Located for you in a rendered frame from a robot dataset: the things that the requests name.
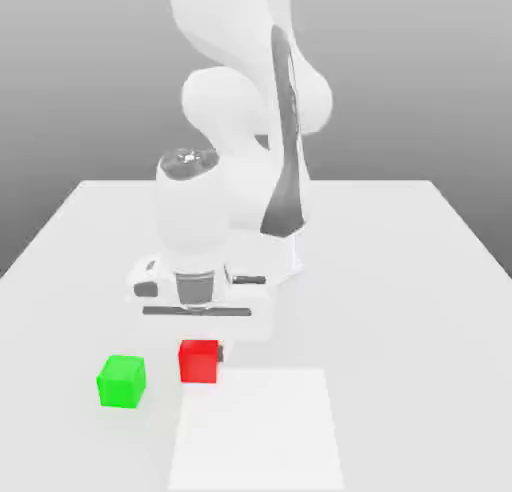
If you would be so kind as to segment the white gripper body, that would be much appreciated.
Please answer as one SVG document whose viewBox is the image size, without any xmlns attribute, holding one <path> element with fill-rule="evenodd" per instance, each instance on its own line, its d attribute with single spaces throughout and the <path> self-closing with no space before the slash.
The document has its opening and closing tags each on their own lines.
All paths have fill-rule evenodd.
<svg viewBox="0 0 512 492">
<path fill-rule="evenodd" d="M 236 298 L 228 307 L 149 304 L 135 315 L 135 333 L 169 341 L 261 341 L 273 333 L 274 314 L 274 298 L 266 293 Z"/>
</svg>

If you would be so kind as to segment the small red cube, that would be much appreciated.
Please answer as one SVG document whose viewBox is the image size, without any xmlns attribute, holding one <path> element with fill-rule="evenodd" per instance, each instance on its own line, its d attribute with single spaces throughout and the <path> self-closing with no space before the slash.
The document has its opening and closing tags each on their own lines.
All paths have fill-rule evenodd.
<svg viewBox="0 0 512 492">
<path fill-rule="evenodd" d="M 218 348 L 217 340 L 183 340 L 178 353 L 181 381 L 216 383 Z"/>
</svg>

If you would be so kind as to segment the small green cube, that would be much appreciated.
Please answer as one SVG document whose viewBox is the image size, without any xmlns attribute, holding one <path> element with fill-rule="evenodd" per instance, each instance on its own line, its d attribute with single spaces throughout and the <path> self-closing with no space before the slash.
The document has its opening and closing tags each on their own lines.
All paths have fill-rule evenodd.
<svg viewBox="0 0 512 492">
<path fill-rule="evenodd" d="M 146 368 L 142 357 L 111 355 L 96 377 L 100 405 L 135 409 L 146 388 Z"/>
</svg>

